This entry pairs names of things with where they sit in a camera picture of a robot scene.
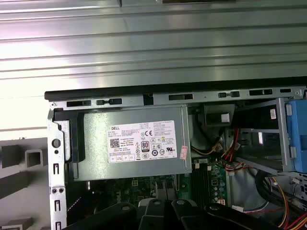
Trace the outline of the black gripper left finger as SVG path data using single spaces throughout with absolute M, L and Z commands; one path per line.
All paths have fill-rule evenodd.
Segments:
M 135 207 L 118 203 L 67 226 L 68 230 L 163 230 L 165 201 L 155 198 L 142 200 Z

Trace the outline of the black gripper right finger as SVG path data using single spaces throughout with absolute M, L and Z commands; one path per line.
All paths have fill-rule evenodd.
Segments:
M 190 200 L 174 200 L 172 207 L 185 230 L 278 230 L 261 218 L 239 212 L 231 207 L 212 203 L 200 208 Z

